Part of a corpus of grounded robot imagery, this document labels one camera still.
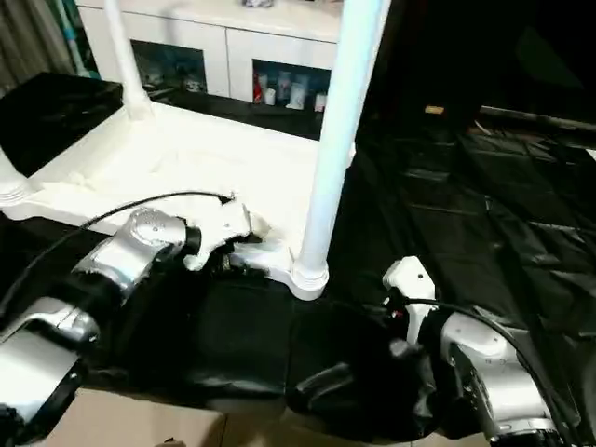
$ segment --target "black plastic sheet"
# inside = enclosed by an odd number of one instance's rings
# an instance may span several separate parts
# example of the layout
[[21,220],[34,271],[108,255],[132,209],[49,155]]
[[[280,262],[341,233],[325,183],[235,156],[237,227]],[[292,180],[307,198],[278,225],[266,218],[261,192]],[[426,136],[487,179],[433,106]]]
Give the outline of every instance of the black plastic sheet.
[[[0,101],[0,144],[31,173],[116,110],[119,95],[113,84],[39,76]],[[307,138],[320,132],[320,115],[180,91],[155,95]],[[103,336],[88,386],[223,411],[290,407],[362,441],[473,433],[469,405],[443,391],[451,380],[444,365],[431,352],[390,349],[404,327],[386,317],[380,278],[415,254],[441,299],[481,307],[519,329],[536,368],[594,443],[596,165],[555,142],[440,141],[361,126],[321,299],[299,302],[262,278],[157,271]],[[10,260],[0,290],[67,230],[0,217],[0,252]],[[18,308],[101,238],[87,232],[44,262]]]

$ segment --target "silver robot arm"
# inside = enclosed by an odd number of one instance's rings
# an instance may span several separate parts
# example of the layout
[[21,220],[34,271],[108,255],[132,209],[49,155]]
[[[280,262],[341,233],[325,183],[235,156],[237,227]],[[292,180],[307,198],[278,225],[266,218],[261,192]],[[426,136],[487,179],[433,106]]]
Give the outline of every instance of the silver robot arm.
[[[383,281],[388,289],[398,289],[405,298],[435,300],[432,279],[415,257],[394,263]],[[417,345],[430,320],[429,312],[437,308],[416,304],[406,305],[406,309],[410,318],[407,342]],[[486,438],[493,444],[505,445],[526,435],[547,434],[550,440],[558,439],[549,408],[515,348],[474,318],[452,313],[443,321],[441,356],[454,368],[462,393],[472,401]]]
[[173,259],[189,239],[205,261],[226,240],[251,231],[248,213],[235,202],[214,216],[220,221],[221,231],[214,223],[201,233],[159,210],[132,212],[55,290],[0,332],[0,447],[49,434],[82,383],[85,352],[156,262]]

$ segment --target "curtain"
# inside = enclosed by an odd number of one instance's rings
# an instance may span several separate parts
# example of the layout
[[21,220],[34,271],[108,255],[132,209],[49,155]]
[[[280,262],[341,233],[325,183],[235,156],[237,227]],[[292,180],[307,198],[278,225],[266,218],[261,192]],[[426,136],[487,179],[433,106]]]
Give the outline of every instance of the curtain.
[[0,0],[0,97],[41,72],[75,73],[47,0]]

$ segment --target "floor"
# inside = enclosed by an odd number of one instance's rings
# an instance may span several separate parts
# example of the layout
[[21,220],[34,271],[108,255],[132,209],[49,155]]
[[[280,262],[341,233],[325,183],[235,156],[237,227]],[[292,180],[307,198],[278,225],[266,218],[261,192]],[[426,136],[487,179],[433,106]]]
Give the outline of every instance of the floor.
[[[365,447],[247,416],[223,415],[81,390],[58,427],[35,447]],[[480,435],[459,441],[431,435],[402,447],[488,447]]]

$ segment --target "cabinet shelf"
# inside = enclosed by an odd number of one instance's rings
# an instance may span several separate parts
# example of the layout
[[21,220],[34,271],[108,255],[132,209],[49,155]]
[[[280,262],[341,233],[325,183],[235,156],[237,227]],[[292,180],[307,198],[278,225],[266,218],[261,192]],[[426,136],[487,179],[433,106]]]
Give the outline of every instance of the cabinet shelf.
[[[76,0],[103,8],[103,0]],[[240,0],[121,0],[124,12],[337,43],[343,3],[276,0],[273,7],[243,7]]]

